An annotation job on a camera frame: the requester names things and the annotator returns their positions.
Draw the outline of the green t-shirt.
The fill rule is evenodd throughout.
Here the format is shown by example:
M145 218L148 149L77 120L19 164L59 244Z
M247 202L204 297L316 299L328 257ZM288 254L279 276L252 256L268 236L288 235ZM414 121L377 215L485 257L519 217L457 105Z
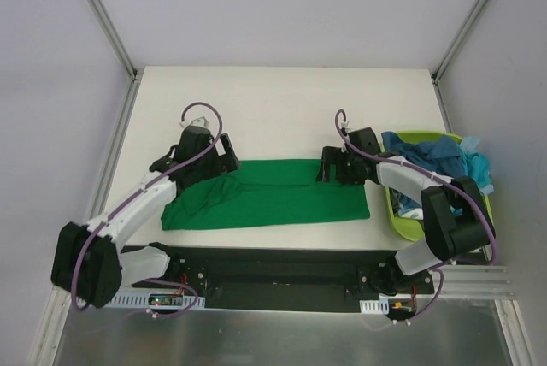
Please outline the green t-shirt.
M316 179L318 159L242 161L240 169L184 190L161 216L162 230L218 230L367 220L363 185Z

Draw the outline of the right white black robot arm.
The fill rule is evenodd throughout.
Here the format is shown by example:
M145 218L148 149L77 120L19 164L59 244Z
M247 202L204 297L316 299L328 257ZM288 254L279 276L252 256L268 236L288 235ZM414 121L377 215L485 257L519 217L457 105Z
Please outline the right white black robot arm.
M405 292L415 275L437 269L485 246L496 249L496 232L475 180L462 169L459 145L444 135L423 145L395 133L378 139L371 128L338 130L340 146L321 150L317 181L363 186L371 181L398 192L422 212L422 236L393 252L379 278L393 292Z

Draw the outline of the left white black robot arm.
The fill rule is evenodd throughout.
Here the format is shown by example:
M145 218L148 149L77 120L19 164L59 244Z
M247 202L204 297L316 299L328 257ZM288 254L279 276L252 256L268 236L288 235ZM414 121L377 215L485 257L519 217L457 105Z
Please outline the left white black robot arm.
M129 239L189 187L237 170L240 162L227 133L212 135L200 125L185 127L179 143L155 160L126 198L85 224L60 231L50 274L54 286L73 299L102 308L123 286L179 282L181 263L173 248L155 242L125 251Z

